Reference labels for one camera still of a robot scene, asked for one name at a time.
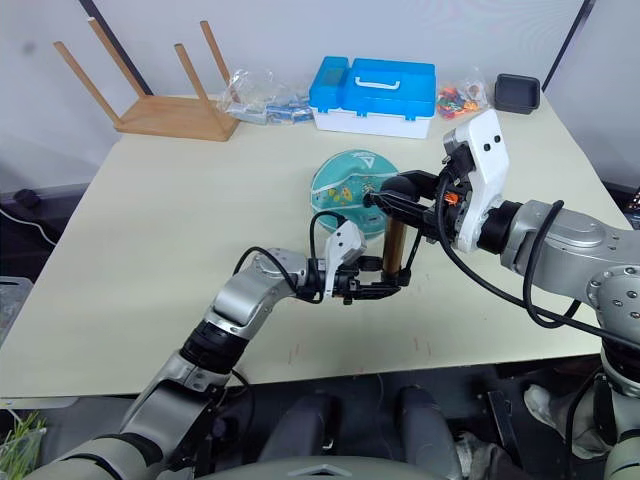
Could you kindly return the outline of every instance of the white table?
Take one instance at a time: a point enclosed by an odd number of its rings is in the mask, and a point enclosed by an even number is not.
[[[562,198],[567,208],[628,228],[545,98],[530,116],[499,116],[511,158],[505,198]],[[435,120],[426,141],[322,132],[309,124],[241,124],[227,143],[125,135],[0,350],[0,397],[140,391],[200,321],[245,248],[308,253],[309,185],[327,158],[365,148],[401,171],[437,173],[442,135],[457,123]],[[378,240],[368,253],[381,250]],[[465,259],[520,294],[522,280],[498,257],[476,252]],[[468,280],[437,245],[422,245],[413,272],[408,288],[381,301],[281,302],[239,369],[260,383],[599,350],[594,337],[534,325]],[[556,311],[569,304],[546,293],[535,300]],[[595,321],[587,307],[577,318]]]

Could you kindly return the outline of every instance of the black container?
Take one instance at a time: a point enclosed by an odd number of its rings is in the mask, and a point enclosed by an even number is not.
[[[496,80],[494,103],[497,110],[528,115],[540,105],[540,81],[501,73]]]

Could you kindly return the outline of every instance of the floor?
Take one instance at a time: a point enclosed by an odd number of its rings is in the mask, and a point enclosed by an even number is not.
[[[68,195],[54,192],[37,207],[38,211],[25,212],[15,203],[9,207],[12,212],[23,214],[23,218],[47,222],[51,236],[59,236],[81,196],[81,190]],[[35,229],[11,224],[4,218],[0,218],[0,223],[2,275],[25,276],[35,282],[50,248]],[[578,364],[593,361],[593,358],[581,359]],[[394,402],[399,389],[419,385],[438,401],[454,433],[471,431],[487,442],[499,442],[499,439],[486,393],[503,392],[510,405],[523,468],[535,479],[560,479],[562,441],[552,429],[528,414],[522,393],[531,383],[541,384],[557,394],[574,391],[582,377],[560,373],[566,370],[566,363],[566,359],[558,359],[527,365],[486,365],[257,385],[254,387],[255,420],[246,441],[242,448],[221,455],[218,465],[228,467],[255,461],[283,413],[301,396],[315,392],[325,392],[339,400],[341,422],[336,439],[337,454],[402,460],[403,452],[393,422]],[[43,461],[56,458],[84,440],[116,431],[131,402],[129,398],[91,397],[64,409],[44,411],[48,433],[43,444]],[[248,395],[238,395],[225,405],[221,416],[237,417],[240,427],[244,428],[249,404]],[[2,431],[10,424],[4,413],[0,415]],[[581,462],[574,457],[574,463],[577,478],[602,478],[602,460]]]

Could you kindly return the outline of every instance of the table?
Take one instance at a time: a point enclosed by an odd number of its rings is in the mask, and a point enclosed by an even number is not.
[[[628,228],[547,100],[531,115],[499,112],[511,158],[505,198],[552,202]],[[438,172],[442,135],[323,132],[241,124],[226,143],[124,135],[114,145],[0,350],[0,397],[139,392],[182,345],[251,245],[308,253],[308,192],[333,154],[365,148],[399,170]],[[322,242],[326,235],[318,235]],[[408,232],[407,249],[412,243]],[[381,254],[382,241],[369,254]],[[521,279],[486,252],[465,256],[519,295]],[[282,301],[238,368],[254,383],[595,353],[599,340],[545,330],[423,244],[408,288],[389,299]],[[564,311],[569,300],[538,292]],[[583,307],[577,315],[594,322]]]

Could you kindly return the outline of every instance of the plastic bag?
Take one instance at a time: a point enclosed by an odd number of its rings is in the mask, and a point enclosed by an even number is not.
[[[262,125],[313,119],[308,90],[279,82],[269,70],[237,70],[219,106],[238,120]]]
[[[436,107],[443,118],[456,118],[488,106],[486,82],[477,67],[474,67],[464,79],[444,83],[438,89]]]

